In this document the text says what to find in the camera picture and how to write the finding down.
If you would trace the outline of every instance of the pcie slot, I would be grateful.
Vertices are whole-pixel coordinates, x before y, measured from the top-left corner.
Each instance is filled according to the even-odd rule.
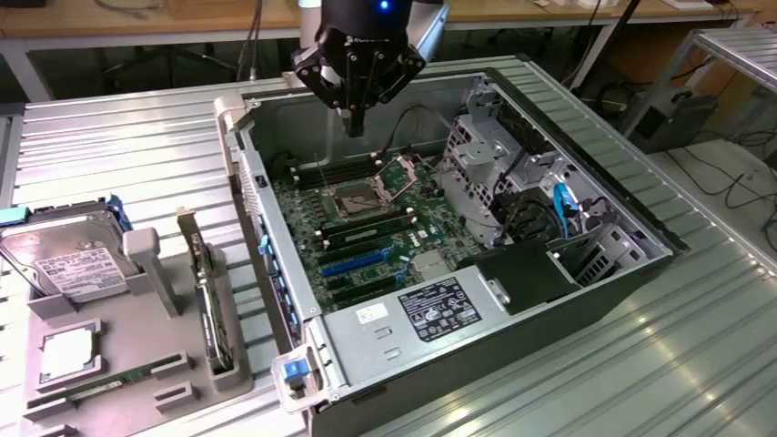
[[[386,278],[376,279],[372,282],[362,284],[358,287],[352,287],[334,294],[332,300],[335,303],[344,303],[354,300],[366,300],[368,295],[375,294],[376,291],[384,290],[388,287],[395,286],[403,282],[403,274],[400,272],[387,276]]]
[[[334,264],[332,266],[323,268],[320,274],[324,278],[331,278],[332,276],[347,273],[355,269],[384,262],[390,258],[392,249],[394,247],[382,249],[378,253],[363,255],[350,261]]]
[[[332,252],[324,253],[319,257],[319,264],[323,266],[324,264],[330,264],[336,262],[342,259],[356,257],[358,255],[372,252],[374,250],[379,250],[383,247],[380,243],[375,241],[367,241],[364,243],[356,244],[343,250],[336,250]]]

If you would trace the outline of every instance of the hard drive label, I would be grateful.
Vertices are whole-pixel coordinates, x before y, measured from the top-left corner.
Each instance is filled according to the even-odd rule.
[[[66,296],[78,296],[124,284],[124,275],[107,248],[84,250],[35,262]]]
[[[456,278],[403,294],[400,303],[424,342],[440,339],[482,320]]]

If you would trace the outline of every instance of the ram slot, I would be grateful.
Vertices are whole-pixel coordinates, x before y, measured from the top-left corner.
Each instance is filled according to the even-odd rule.
[[[376,171],[378,168],[372,159],[346,164],[332,164],[322,168],[306,168],[294,173],[294,184],[300,191],[306,191],[308,189],[322,188],[327,184],[332,185],[354,179],[368,178]]]
[[[332,296],[332,301],[338,304],[348,302],[350,300],[363,300],[367,295],[374,294],[376,291],[392,287],[399,282],[403,281],[403,275],[391,275],[386,278],[376,279],[372,282],[362,284],[360,286],[352,287],[347,290],[336,292]]]
[[[338,250],[360,244],[364,241],[383,239],[390,235],[414,229],[416,227],[416,221],[416,215],[408,214],[407,216],[391,218],[362,228],[334,234],[324,240],[324,249]]]
[[[372,252],[374,250],[379,250],[386,245],[375,242],[367,241],[364,243],[356,244],[343,250],[336,250],[332,252],[324,253],[319,258],[319,265],[330,264],[338,262],[342,259],[356,257],[366,252]]]
[[[352,229],[363,228],[367,225],[372,225],[374,223],[379,223],[379,222],[386,221],[388,219],[404,217],[412,213],[414,213],[412,209],[410,211],[400,210],[400,211],[387,212],[386,214],[380,214],[380,215],[372,216],[370,218],[354,220],[350,223],[347,223],[346,225],[338,225],[338,226],[332,226],[331,228],[319,229],[316,231],[316,235],[320,236],[323,239],[328,239],[330,236],[334,234],[340,234],[340,233],[347,232]]]

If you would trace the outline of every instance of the gray plastic tray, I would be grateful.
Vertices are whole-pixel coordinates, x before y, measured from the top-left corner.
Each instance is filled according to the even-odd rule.
[[[235,354],[242,378],[232,388],[218,391],[204,358],[204,342],[195,301],[195,278],[188,253],[162,261],[164,274],[171,279],[182,307],[182,315],[171,318],[159,295],[150,290],[143,294],[123,293],[88,302],[78,313],[66,314],[46,321],[35,315],[30,322],[28,368],[24,379],[27,399],[42,394],[38,387],[42,336],[58,328],[79,322],[100,319],[104,334],[99,339],[99,351],[108,362],[108,372],[116,374],[147,364],[166,355],[186,351],[194,362],[191,370],[171,372],[164,378],[151,377],[114,391],[75,402],[75,409],[50,415],[32,422],[22,419],[22,435],[35,435],[64,424],[78,429],[86,437],[126,436],[140,432],[191,412],[226,401],[252,389],[252,378],[246,354],[243,333],[232,288],[226,274],[224,254],[214,250],[218,260],[218,288],[226,316],[227,338]],[[179,384],[187,384],[198,393],[196,399],[182,402],[175,408],[158,410],[156,393]]]

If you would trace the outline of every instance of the metal workbench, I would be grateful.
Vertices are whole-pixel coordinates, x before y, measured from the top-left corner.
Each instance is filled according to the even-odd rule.
[[[655,97],[670,85],[678,68],[690,59],[690,53],[695,47],[699,47],[714,59],[726,62],[777,94],[777,27],[694,30],[676,49],[670,64],[648,91],[647,98],[643,99],[635,111],[630,110],[620,130],[624,136],[628,137],[635,132]]]
[[[430,71],[484,66],[499,68],[530,95],[692,252],[592,327],[370,435],[777,435],[773,261],[706,217],[703,205],[534,65],[502,57]],[[187,205],[199,211],[207,239],[226,250],[256,388],[143,435],[306,433],[302,418],[280,410],[267,377],[278,350],[219,156],[212,100],[235,87],[260,91],[284,83],[35,104],[23,119],[0,124],[0,134],[11,133],[3,147],[19,160],[10,166],[19,169],[15,204],[63,203],[76,193],[112,189],[138,227],[158,228],[163,256],[184,250],[174,210]],[[23,292],[15,275],[3,276],[0,403],[15,409],[0,409],[0,426],[19,419],[22,405]],[[11,427],[0,430],[14,435]]]

